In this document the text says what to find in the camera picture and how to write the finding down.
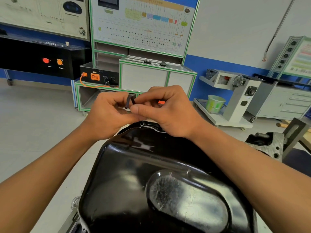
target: bucket handle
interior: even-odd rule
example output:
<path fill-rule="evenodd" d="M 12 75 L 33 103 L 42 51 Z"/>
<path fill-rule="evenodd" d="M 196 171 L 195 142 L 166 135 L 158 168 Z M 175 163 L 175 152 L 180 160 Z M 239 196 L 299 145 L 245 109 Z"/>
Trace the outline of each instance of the bucket handle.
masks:
<path fill-rule="evenodd" d="M 213 107 L 214 109 L 221 110 L 224 106 L 225 106 L 225 104 L 223 104 L 221 108 L 215 108 L 214 106 L 212 106 L 212 107 Z"/>

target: baseboard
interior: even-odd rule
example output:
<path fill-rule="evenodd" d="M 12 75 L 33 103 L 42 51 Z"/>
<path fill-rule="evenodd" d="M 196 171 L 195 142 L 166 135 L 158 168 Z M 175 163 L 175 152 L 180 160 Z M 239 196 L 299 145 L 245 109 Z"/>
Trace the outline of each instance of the baseboard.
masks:
<path fill-rule="evenodd" d="M 0 78 L 0 83 L 7 83 L 6 78 Z M 13 86 L 29 86 L 29 87 L 39 87 L 39 88 L 49 88 L 49 89 L 56 89 L 56 90 L 66 90 L 71 91 L 71 86 L 64 86 L 58 84 L 51 84 L 51 83 L 40 83 L 40 82 L 32 82 L 32 81 L 24 81 L 24 80 L 13 80 Z"/>

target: white wall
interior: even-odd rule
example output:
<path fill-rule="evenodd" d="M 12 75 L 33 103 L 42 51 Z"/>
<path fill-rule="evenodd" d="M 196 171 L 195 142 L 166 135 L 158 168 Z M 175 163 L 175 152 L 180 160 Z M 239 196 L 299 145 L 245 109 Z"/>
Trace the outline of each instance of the white wall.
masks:
<path fill-rule="evenodd" d="M 311 37 L 311 0 L 295 0 L 262 62 L 291 0 L 201 0 L 188 54 L 270 69 L 289 36 Z"/>

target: green bucket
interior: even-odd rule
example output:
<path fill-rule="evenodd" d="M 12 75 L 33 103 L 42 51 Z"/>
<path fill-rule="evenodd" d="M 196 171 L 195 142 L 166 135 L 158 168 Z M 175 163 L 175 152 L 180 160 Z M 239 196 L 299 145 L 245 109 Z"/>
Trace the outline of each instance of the green bucket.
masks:
<path fill-rule="evenodd" d="M 211 114 L 217 114 L 223 108 L 225 102 L 226 100 L 220 96 L 208 95 L 206 110 Z"/>

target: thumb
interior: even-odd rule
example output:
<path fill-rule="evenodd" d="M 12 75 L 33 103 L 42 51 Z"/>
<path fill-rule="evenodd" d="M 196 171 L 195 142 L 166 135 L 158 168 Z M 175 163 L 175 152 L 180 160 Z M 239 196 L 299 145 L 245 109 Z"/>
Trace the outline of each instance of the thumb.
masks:
<path fill-rule="evenodd" d="M 122 115 L 120 114 L 119 121 L 122 121 L 122 126 L 124 126 L 126 124 L 132 124 L 142 120 L 146 120 L 146 118 L 143 116 L 139 116 L 137 114 L 122 114 Z"/>
<path fill-rule="evenodd" d="M 136 104 L 131 106 L 131 112 L 146 118 L 151 118 L 156 121 L 160 108 L 154 108 L 152 106 Z"/>

